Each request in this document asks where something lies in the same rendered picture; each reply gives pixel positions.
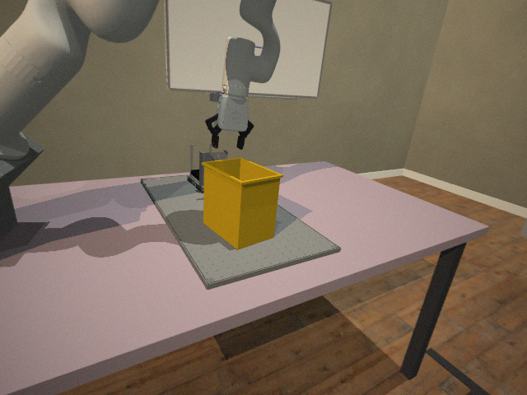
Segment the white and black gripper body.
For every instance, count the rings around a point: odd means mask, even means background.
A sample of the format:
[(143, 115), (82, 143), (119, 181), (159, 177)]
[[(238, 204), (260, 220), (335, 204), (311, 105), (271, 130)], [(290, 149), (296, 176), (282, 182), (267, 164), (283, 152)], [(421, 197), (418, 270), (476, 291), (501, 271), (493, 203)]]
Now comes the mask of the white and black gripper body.
[[(214, 125), (222, 130), (244, 132), (248, 127), (249, 101), (229, 95), (220, 95)], [(215, 114), (215, 115), (216, 115)]]

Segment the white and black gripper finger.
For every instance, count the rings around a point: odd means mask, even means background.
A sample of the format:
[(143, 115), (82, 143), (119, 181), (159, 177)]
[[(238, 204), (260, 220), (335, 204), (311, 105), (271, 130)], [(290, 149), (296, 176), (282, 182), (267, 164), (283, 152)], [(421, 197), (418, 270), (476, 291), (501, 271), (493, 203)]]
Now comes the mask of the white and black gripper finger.
[(247, 130), (244, 132), (239, 132), (238, 141), (237, 141), (237, 148), (243, 150), (243, 146), (245, 144), (245, 138), (250, 133), (250, 131), (253, 129), (254, 125), (248, 120), (248, 127)]
[(216, 121), (218, 118), (218, 114), (212, 116), (211, 118), (208, 118), (205, 120), (205, 123), (207, 124), (208, 126), (208, 129), (209, 131), (211, 132), (212, 134), (212, 146), (214, 148), (218, 148), (218, 142), (219, 142), (219, 132), (222, 130), (218, 127), (218, 124), (215, 126), (215, 128), (213, 128), (212, 126), (212, 122)]

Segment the yellow open-top bin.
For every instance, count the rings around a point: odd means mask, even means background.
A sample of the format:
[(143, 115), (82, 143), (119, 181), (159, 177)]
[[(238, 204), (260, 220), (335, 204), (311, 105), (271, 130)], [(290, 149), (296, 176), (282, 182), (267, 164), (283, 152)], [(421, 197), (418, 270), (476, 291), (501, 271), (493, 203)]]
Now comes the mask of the yellow open-top bin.
[(203, 224), (237, 250), (273, 238), (283, 174), (243, 158), (202, 165)]

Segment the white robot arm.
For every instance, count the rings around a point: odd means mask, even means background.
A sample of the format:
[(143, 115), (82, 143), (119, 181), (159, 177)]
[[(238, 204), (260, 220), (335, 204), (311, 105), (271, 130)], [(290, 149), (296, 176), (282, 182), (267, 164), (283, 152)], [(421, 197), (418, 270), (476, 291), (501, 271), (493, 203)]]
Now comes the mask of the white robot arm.
[[(0, 158), (17, 160), (28, 153), (21, 131), (81, 70), (91, 32), (113, 43), (134, 40), (159, 1), (28, 0), (0, 37)], [(281, 48), (272, 16), (276, 1), (240, 1), (240, 16), (261, 32), (263, 49), (256, 56), (253, 41), (227, 38), (224, 94), (210, 93), (210, 101), (218, 102), (220, 95), (248, 97), (251, 81), (272, 77)]]

